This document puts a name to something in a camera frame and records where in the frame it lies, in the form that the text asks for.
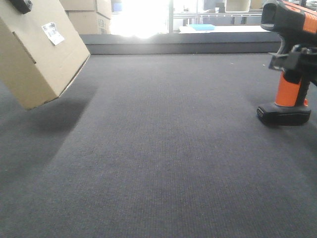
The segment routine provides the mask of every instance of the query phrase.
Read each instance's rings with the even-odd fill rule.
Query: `white label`
[[[55,46],[65,40],[65,38],[57,31],[54,22],[42,26],[42,29]]]

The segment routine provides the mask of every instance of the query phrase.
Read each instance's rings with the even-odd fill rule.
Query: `blue object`
[[[122,11],[122,3],[114,3],[113,4],[113,11]]]
[[[211,24],[189,24],[188,26],[194,28],[196,31],[212,31],[214,25]]]

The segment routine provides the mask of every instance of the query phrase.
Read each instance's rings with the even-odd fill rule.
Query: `black drill base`
[[[275,103],[262,104],[257,109],[260,121],[271,125],[302,125],[308,122],[311,111],[306,106],[282,107]]]

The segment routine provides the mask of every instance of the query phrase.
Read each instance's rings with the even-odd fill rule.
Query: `cardboard box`
[[[248,12],[251,0],[225,0],[226,12]]]
[[[0,80],[25,109],[58,98],[90,55],[58,0],[32,3],[0,1]]]
[[[251,0],[251,9],[261,9],[262,8],[262,0]]]
[[[59,0],[65,11],[95,11],[111,19],[111,0]]]
[[[68,11],[70,21],[80,35],[110,34],[110,19],[94,11]]]

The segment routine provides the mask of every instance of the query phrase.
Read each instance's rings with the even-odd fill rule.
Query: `cordless drill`
[[[306,95],[310,82],[317,85],[317,12],[305,5],[269,0],[263,7],[261,27],[282,39],[269,65],[282,71],[275,102],[257,109],[265,124],[302,125],[309,120]]]

